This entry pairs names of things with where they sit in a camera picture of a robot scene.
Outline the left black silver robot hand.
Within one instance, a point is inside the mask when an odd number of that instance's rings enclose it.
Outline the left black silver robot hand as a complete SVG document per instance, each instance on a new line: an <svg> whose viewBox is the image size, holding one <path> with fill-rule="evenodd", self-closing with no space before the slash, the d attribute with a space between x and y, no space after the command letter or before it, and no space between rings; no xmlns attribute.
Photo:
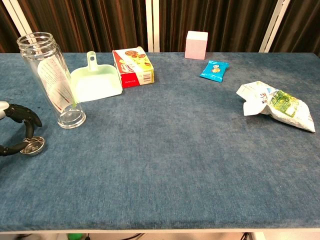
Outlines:
<svg viewBox="0 0 320 240"><path fill-rule="evenodd" d="M13 121L17 123L24 123L25 137L28 140L31 140L34 137L35 126L42 127L42 122L38 115L33 112L31 109L18 105L18 104L10 104L6 101L0 102L0 119L2 120L4 117L9 117ZM10 156L18 153L23 150L28 145L27 141L23 141L11 147L0 146L0 155Z"/></svg>

